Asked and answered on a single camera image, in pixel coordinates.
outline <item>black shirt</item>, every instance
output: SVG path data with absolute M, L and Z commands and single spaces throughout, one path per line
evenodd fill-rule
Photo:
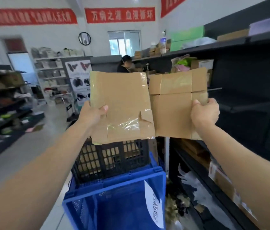
M 125 68 L 121 65 L 118 65 L 117 73 L 129 73 L 129 71 L 127 70 L 127 68 Z

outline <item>tiled floor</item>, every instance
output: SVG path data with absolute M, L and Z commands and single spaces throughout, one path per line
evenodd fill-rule
M 56 106 L 44 105 L 41 108 L 45 111 L 46 116 L 43 120 L 45 123 L 43 129 L 25 134 L 0 154 L 0 184 L 44 152 L 65 131 L 68 124 L 64 104 Z M 41 230 L 73 229 L 61 206 L 70 179 L 71 174 Z

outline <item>hand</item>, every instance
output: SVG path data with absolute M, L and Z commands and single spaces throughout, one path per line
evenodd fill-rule
M 198 100 L 192 103 L 191 119 L 197 131 L 215 125 L 220 114 L 219 105 L 214 98 L 209 98 L 205 106 Z
M 79 114 L 79 119 L 76 121 L 77 124 L 84 124 L 86 127 L 90 128 L 96 125 L 101 116 L 105 115 L 108 110 L 108 106 L 102 106 L 101 108 L 93 108 L 90 106 L 89 101 L 84 102 L 84 105 Z

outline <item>person's left hand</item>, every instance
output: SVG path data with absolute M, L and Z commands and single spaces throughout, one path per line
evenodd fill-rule
M 102 106 L 101 108 L 93 108 L 90 106 L 89 101 L 84 102 L 84 105 L 79 114 L 79 119 L 76 121 L 77 125 L 83 124 L 88 128 L 91 128 L 97 124 L 102 115 L 105 115 L 108 110 L 108 106 Z

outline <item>round mirror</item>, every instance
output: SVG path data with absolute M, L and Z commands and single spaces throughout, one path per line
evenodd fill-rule
M 84 46 L 87 46 L 91 43 L 91 37 L 87 32 L 81 32 L 79 34 L 79 42 Z

